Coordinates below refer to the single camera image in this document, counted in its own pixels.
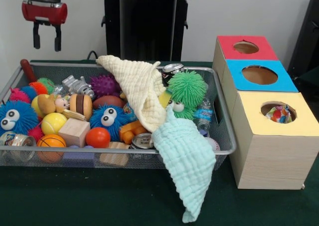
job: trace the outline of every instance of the round hole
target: round hole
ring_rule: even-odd
[[[259,85],[274,84],[278,75],[272,70],[259,65],[251,65],[241,71],[246,80]]]
[[[288,106],[288,111],[290,112],[291,115],[291,120],[294,121],[297,117],[297,113],[296,111],[288,104],[285,104],[283,102],[277,102],[277,101],[273,101],[273,102],[266,102],[262,105],[261,107],[261,113],[266,116],[267,113],[274,107],[276,106]]]
[[[257,45],[244,40],[234,44],[234,49],[243,54],[253,54],[259,51]]]

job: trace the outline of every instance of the purple spiky ball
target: purple spiky ball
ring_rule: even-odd
[[[92,90],[97,98],[104,95],[119,96],[118,83],[112,75],[100,75],[98,77],[91,77]]]

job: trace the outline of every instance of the googly eye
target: googly eye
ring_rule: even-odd
[[[170,105],[172,108],[174,108],[175,102],[173,100],[169,100],[168,105]]]
[[[104,115],[112,116],[115,119],[118,116],[118,113],[114,108],[108,108],[104,111]]]
[[[103,115],[101,118],[101,123],[104,126],[111,126],[114,123],[114,117],[112,115]]]
[[[184,110],[184,104],[183,103],[181,103],[181,102],[176,102],[175,104],[174,104],[174,107],[173,107],[173,111],[175,111],[175,112],[182,112],[183,110]]]
[[[4,118],[1,120],[1,127],[4,130],[12,130],[15,126],[15,122],[11,121],[10,118]]]
[[[9,120],[17,121],[20,118],[20,114],[17,110],[9,110],[5,117],[9,118]]]

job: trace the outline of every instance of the white wall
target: white wall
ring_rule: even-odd
[[[103,0],[62,0],[69,15],[62,26],[62,51],[54,51],[55,30],[40,26],[41,49],[33,48],[31,22],[21,13],[22,0],[0,0],[0,89],[27,59],[83,59],[90,50],[105,54]],[[182,60],[211,61],[219,34],[265,35],[287,67],[309,0],[188,0],[189,29]]]

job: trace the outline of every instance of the red box lid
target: red box lid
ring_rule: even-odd
[[[278,60],[264,36],[220,35],[217,38],[226,60]]]

